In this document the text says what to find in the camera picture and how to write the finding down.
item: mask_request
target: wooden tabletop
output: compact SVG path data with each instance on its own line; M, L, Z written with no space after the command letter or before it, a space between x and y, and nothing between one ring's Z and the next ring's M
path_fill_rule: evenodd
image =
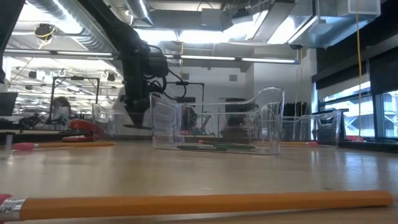
M208 195L321 190L398 194L398 156L284 147L278 156L155 150L152 144L18 152L0 161L15 197ZM346 210L57 220L57 223L397 223L398 206ZM33 223L54 223L54 220Z

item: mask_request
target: wall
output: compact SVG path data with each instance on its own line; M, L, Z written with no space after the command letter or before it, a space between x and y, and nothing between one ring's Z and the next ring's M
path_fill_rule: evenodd
M313 90L311 76L316 74L316 66L316 51L313 49L307 50L307 55L302 59L301 65L255 63L254 92L257 93L265 87L276 86L285 89L285 103L294 103L296 95L297 101L311 103Z
M246 97L246 89L245 89L245 73L241 73L239 68L211 68L208 70L207 68L200 67L184 67L182 69L176 67L170 67L171 71L176 73L177 75L182 73L189 73L190 79L189 82L197 82L205 84L205 100L204 102L223 102L226 98L245 98ZM236 82L229 81L229 75L238 75L238 80ZM176 82L177 78L169 74L167 76L168 82ZM183 87L176 86L174 84L168 84L167 89L165 91L169 96L176 97L182 96ZM122 89L119 93L120 95L124 94L124 90ZM193 96L196 98L197 102L201 102L201 86L200 85L189 85L187 86L187 94L186 96ZM120 102L114 105L113 109L124 111L124 105ZM204 111L218 111L217 106L205 106L203 108ZM118 119L119 123L119 132L120 134L128 134L128 135L148 135L152 134L149 130L138 130L125 128L121 124L132 124L128 115L121 116ZM218 119L215 116L208 123L208 131L218 133ZM144 126L150 126L150 114L147 113L144 118Z
M245 82L246 99L248 100L250 98L253 98L253 96L256 94L254 92L254 63L249 67L246 72Z

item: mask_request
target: ductwork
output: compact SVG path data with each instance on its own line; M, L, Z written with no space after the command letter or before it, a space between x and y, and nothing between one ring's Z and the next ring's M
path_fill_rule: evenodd
M140 19L150 26L154 26L149 18L149 7L146 0L126 0L126 5L135 19Z
M50 15L50 22L55 24L64 34L80 43L89 51L114 52L116 49L100 26L94 24L76 0L28 0L28 3Z

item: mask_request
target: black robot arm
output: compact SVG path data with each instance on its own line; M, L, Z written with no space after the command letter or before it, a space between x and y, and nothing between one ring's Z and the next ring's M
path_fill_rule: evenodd
M102 26L119 51L118 59L123 65L126 90L123 102L135 127L141 128L144 113L150 106L149 93L162 93L165 90L165 76L169 72L167 61L162 52L151 54L151 46L141 40L131 26L120 21L103 1L79 2ZM164 85L158 86L147 81L154 77L162 78Z

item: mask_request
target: pink eraser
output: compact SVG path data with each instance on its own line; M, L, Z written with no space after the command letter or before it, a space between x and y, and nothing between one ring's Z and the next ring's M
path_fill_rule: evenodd
M7 195L7 194L0 194L0 205L2 204L3 201L5 201L5 199L7 198L11 198L11 195Z
M15 143L12 149L15 150L23 150L23 151L29 151L35 148L35 144L32 142L21 142L21 143Z

